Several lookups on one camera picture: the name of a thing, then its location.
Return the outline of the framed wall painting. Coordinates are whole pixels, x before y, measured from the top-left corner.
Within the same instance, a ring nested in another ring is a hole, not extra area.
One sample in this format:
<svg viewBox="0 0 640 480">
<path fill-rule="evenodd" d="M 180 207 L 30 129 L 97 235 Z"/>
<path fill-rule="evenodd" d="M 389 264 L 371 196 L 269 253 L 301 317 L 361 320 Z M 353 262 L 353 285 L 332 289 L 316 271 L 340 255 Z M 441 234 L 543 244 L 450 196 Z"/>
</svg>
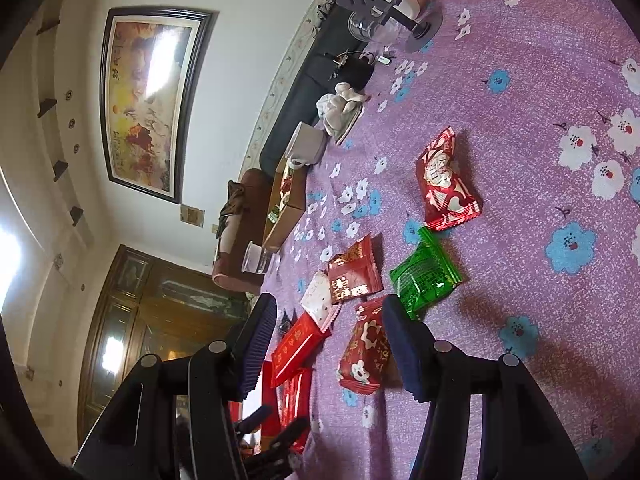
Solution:
<svg viewBox="0 0 640 480">
<path fill-rule="evenodd" d="M 108 10 L 99 109 L 108 180 L 178 204 L 198 77 L 216 11 Z"/>
</svg>

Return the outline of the red snack tray box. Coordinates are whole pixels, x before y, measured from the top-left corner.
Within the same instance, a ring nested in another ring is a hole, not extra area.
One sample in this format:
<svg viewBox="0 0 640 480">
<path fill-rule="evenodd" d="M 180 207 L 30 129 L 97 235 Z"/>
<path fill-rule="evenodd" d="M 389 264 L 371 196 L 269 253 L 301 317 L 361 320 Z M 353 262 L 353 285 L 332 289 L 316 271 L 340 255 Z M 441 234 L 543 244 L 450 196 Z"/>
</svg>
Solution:
<svg viewBox="0 0 640 480">
<path fill-rule="evenodd" d="M 262 378 L 259 407 L 271 408 L 271 413 L 258 426 L 262 432 L 262 445 L 267 446 L 296 418 L 310 416 L 312 369 L 301 366 L 300 361 L 291 364 L 283 356 L 273 353 L 271 360 L 262 362 L 259 370 L 253 366 L 245 372 L 241 380 L 242 400 L 229 403 L 231 420 L 239 441 L 246 434 L 253 433 L 253 430 L 241 430 L 240 422 L 242 405 L 255 389 L 259 378 Z"/>
</svg>

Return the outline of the green snack packet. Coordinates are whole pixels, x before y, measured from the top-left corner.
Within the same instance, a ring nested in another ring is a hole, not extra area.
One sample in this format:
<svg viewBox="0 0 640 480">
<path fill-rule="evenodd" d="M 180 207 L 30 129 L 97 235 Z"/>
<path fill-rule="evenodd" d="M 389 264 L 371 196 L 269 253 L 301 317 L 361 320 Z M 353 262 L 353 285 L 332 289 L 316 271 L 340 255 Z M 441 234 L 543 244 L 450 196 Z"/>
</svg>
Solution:
<svg viewBox="0 0 640 480">
<path fill-rule="evenodd" d="M 390 270 L 395 294 L 413 320 L 463 282 L 460 271 L 426 226 L 418 229 L 418 237 L 414 252 Z"/>
</svg>

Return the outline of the white ceramic mug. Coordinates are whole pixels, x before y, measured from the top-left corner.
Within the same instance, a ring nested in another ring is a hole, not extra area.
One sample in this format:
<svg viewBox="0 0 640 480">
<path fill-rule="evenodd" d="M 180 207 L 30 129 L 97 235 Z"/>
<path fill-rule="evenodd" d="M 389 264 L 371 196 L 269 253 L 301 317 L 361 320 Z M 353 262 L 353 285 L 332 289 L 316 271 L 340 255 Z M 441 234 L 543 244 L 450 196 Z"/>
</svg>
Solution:
<svg viewBox="0 0 640 480">
<path fill-rule="evenodd" d="M 296 170 L 315 165 L 321 158 L 328 136 L 323 129 L 299 122 L 284 152 L 288 168 Z"/>
</svg>

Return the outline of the black leather sofa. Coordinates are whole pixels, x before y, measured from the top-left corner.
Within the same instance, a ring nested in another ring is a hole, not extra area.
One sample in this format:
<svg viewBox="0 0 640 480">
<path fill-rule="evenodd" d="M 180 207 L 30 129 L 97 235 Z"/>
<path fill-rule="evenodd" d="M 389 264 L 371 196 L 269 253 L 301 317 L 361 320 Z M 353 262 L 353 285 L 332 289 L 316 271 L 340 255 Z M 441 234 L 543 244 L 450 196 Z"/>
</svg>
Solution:
<svg viewBox="0 0 640 480">
<path fill-rule="evenodd" d="M 270 84 L 250 135 L 242 168 L 276 172 L 299 122 L 317 120 L 316 102 L 337 83 L 334 58 L 363 49 L 348 31 L 350 13 L 334 0 L 312 0 Z"/>
</svg>

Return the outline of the wooden glass cabinet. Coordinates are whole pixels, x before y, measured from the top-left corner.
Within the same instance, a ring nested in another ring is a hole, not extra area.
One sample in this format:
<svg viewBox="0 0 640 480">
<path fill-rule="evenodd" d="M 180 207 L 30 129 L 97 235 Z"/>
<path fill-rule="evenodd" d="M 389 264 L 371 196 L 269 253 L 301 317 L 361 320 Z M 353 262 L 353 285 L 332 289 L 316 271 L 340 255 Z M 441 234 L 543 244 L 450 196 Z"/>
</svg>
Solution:
<svg viewBox="0 0 640 480">
<path fill-rule="evenodd" d="M 246 319 L 242 292 L 175 263 L 119 246 L 103 283 L 80 372 L 77 440 L 90 429 L 127 374 L 148 353 L 184 358 Z"/>
</svg>

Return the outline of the brown cardboard snack box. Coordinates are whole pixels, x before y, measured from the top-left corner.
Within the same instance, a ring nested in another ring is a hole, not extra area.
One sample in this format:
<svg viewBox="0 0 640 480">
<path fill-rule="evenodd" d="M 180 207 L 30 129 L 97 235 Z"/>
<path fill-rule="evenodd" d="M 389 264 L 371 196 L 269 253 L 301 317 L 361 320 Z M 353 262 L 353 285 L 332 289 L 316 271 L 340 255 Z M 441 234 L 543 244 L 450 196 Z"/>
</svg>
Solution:
<svg viewBox="0 0 640 480">
<path fill-rule="evenodd" d="M 282 157 L 276 172 L 265 224 L 264 246 L 278 250 L 306 211 L 307 167 L 292 169 Z"/>
</svg>

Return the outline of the small wall plaque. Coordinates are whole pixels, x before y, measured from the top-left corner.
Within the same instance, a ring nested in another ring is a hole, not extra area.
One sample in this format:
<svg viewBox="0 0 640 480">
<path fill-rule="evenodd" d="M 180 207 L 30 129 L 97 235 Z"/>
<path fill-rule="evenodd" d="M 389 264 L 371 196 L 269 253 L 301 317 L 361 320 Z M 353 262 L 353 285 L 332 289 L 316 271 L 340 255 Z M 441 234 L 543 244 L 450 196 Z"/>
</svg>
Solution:
<svg viewBox="0 0 640 480">
<path fill-rule="evenodd" d="M 189 226 L 197 226 L 198 228 L 201 228 L 204 226 L 204 218 L 204 210 L 186 206 L 185 204 L 180 205 L 180 220 L 183 223 L 186 223 Z"/>
</svg>

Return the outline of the crumpled white tissue pile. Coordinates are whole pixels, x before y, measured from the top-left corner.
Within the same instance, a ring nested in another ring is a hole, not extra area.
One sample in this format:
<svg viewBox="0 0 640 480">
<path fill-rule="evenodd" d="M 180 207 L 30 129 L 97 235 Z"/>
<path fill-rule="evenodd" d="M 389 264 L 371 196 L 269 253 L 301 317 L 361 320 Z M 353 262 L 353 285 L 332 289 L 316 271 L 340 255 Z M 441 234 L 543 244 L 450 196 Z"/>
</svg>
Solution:
<svg viewBox="0 0 640 480">
<path fill-rule="evenodd" d="M 368 99 L 370 96 L 356 90 L 348 82 L 339 82 L 333 93 L 327 93 L 318 99 L 318 117 L 323 129 L 336 145 L 345 141 Z"/>
</svg>

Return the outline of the purple floral tablecloth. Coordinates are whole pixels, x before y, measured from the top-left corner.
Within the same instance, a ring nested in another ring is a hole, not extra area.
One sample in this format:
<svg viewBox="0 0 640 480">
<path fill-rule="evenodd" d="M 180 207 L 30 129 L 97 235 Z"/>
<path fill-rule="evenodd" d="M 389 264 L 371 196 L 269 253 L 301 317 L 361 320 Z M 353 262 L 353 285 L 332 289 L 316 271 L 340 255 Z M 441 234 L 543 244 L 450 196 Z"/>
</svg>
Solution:
<svg viewBox="0 0 640 480">
<path fill-rule="evenodd" d="M 480 215 L 439 240 L 463 281 L 427 310 L 471 356 L 521 358 L 591 479 L 639 435 L 639 44 L 611 0 L 438 0 L 444 21 L 368 85 L 264 287 L 299 314 L 314 274 L 371 235 L 388 273 L 416 247 L 414 172 L 442 130 Z"/>
</svg>

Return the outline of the white pink snack packet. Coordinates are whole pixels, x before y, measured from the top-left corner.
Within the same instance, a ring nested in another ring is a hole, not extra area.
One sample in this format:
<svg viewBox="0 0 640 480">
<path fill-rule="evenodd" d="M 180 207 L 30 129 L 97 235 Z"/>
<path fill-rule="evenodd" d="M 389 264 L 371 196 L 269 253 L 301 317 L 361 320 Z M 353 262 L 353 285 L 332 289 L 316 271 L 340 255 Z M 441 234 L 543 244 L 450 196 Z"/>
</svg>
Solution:
<svg viewBox="0 0 640 480">
<path fill-rule="evenodd" d="M 312 277 L 300 304 L 321 333 L 325 333 L 331 327 L 341 309 L 339 304 L 332 302 L 330 280 L 321 271 Z"/>
</svg>

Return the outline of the long red snack packet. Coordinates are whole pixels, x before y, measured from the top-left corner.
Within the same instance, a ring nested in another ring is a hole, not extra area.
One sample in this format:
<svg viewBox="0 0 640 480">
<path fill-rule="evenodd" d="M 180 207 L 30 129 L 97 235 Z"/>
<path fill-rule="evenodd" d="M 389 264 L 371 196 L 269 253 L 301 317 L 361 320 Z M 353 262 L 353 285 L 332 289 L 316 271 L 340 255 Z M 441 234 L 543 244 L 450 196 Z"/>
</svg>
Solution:
<svg viewBox="0 0 640 480">
<path fill-rule="evenodd" d="M 305 312 L 285 334 L 271 355 L 271 387 L 292 379 L 306 359 L 326 339 L 316 321 Z"/>
</svg>

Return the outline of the clear glass bowl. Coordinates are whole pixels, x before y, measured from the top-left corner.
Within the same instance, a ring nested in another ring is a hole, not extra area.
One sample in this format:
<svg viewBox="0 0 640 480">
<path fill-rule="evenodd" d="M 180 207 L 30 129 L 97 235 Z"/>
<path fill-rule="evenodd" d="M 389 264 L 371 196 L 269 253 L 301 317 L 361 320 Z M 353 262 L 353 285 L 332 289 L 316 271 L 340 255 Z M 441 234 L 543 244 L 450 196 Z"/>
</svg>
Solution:
<svg viewBox="0 0 640 480">
<path fill-rule="evenodd" d="M 378 46 L 393 44 L 402 29 L 401 24 L 393 18 L 381 25 L 373 18 L 367 18 L 356 12 L 352 12 L 349 15 L 347 28 L 349 33 L 359 41 L 367 44 L 377 44 Z"/>
</svg>

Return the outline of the red gold square packet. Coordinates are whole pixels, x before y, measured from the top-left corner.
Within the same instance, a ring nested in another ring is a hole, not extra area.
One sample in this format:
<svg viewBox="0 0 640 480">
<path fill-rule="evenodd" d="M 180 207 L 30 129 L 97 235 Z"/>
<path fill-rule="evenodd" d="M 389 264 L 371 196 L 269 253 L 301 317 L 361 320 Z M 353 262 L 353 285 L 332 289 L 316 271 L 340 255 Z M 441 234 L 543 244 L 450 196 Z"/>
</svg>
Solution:
<svg viewBox="0 0 640 480">
<path fill-rule="evenodd" d="M 375 261 L 372 238 L 367 234 L 344 254 L 332 258 L 328 267 L 331 300 L 341 304 L 354 298 L 382 292 L 381 273 Z"/>
</svg>

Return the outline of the large red white snack packet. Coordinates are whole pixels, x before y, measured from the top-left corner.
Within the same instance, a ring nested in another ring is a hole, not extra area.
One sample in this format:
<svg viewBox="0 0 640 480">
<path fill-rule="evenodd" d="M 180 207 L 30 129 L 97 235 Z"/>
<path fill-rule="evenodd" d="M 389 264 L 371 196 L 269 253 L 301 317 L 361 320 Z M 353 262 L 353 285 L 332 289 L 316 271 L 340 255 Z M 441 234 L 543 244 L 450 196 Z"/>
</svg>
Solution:
<svg viewBox="0 0 640 480">
<path fill-rule="evenodd" d="M 416 180 L 425 203 L 424 222 L 446 231 L 480 215 L 480 203 L 454 170 L 456 133 L 442 130 L 416 161 Z"/>
</svg>

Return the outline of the red floral snack packet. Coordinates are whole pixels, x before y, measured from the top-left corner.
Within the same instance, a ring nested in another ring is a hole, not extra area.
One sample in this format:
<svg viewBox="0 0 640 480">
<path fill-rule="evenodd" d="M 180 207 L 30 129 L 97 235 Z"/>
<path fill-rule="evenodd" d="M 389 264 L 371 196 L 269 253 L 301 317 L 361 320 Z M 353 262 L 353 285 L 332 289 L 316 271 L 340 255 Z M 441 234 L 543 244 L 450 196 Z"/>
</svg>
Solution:
<svg viewBox="0 0 640 480">
<path fill-rule="evenodd" d="M 374 298 L 358 306 L 352 336 L 337 367 L 338 382 L 354 393 L 367 396 L 382 387 L 392 355 L 382 320 L 385 299 Z"/>
</svg>

